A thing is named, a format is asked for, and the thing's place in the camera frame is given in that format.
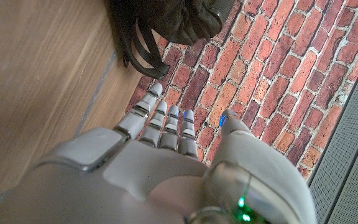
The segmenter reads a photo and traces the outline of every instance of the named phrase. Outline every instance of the bag strap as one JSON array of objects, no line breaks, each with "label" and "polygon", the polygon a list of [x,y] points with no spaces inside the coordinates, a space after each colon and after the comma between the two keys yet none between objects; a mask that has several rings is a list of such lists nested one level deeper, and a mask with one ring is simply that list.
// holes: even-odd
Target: bag strap
[{"label": "bag strap", "polygon": [[[162,62],[160,52],[158,51],[157,44],[155,43],[151,28],[144,21],[137,21],[135,10],[127,2],[122,0],[111,1],[112,18],[119,31],[120,43],[124,50],[124,65],[128,66],[129,62],[134,68],[148,77],[155,79],[165,78],[169,71],[169,66]],[[138,27],[146,46],[150,52],[144,49],[141,44],[137,33],[135,31],[135,25],[138,22]],[[135,58],[132,52],[132,41],[135,45],[139,55],[153,68],[146,68],[142,66]]]}]

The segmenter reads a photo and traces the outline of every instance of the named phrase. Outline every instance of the robot finger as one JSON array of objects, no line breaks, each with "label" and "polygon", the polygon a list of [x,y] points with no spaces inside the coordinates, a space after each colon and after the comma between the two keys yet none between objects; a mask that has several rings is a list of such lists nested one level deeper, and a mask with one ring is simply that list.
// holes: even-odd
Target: robot finger
[{"label": "robot finger", "polygon": [[178,106],[171,106],[167,115],[167,120],[161,135],[159,148],[170,149],[177,152],[178,144]]},{"label": "robot finger", "polygon": [[161,101],[154,111],[154,114],[147,124],[146,128],[139,141],[152,147],[157,147],[158,140],[160,139],[162,124],[164,122],[165,113],[167,112],[167,103]]},{"label": "robot finger", "polygon": [[233,110],[225,110],[221,115],[220,126],[222,126],[222,137],[233,132],[251,134],[246,124],[244,124]]},{"label": "robot finger", "polygon": [[194,132],[194,113],[192,110],[186,110],[183,115],[183,124],[178,145],[178,153],[190,156],[198,160],[197,144]]},{"label": "robot finger", "polygon": [[129,112],[120,120],[115,127],[116,130],[123,132],[129,138],[135,139],[142,131],[147,118],[154,108],[157,98],[162,92],[162,85],[155,83],[150,90]]}]

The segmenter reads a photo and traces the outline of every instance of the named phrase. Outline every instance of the wooden surface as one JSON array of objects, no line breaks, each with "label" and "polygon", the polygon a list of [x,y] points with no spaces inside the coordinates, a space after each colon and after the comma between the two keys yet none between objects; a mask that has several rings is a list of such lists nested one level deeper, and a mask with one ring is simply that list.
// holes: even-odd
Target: wooden surface
[{"label": "wooden surface", "polygon": [[103,1],[0,0],[0,193],[76,130],[121,118],[140,74],[114,46]]}]

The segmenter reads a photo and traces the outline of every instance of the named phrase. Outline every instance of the green led light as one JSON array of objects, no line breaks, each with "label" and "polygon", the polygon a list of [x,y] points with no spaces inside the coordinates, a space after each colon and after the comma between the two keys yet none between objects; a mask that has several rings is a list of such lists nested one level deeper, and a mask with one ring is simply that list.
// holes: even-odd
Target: green led light
[{"label": "green led light", "polygon": [[242,196],[239,200],[239,206],[242,208],[244,206],[244,196]]},{"label": "green led light", "polygon": [[243,219],[244,221],[246,221],[246,222],[251,221],[251,217],[250,217],[249,215],[246,215],[246,214],[243,214],[243,215],[242,215],[242,219]]}]

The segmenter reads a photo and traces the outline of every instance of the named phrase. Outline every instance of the wooden floor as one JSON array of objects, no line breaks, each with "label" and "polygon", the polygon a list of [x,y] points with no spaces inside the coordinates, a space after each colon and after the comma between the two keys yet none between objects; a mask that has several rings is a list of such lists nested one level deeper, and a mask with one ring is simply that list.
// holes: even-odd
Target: wooden floor
[{"label": "wooden floor", "polygon": [[112,128],[140,79],[103,0],[0,0],[0,193],[57,143]]}]

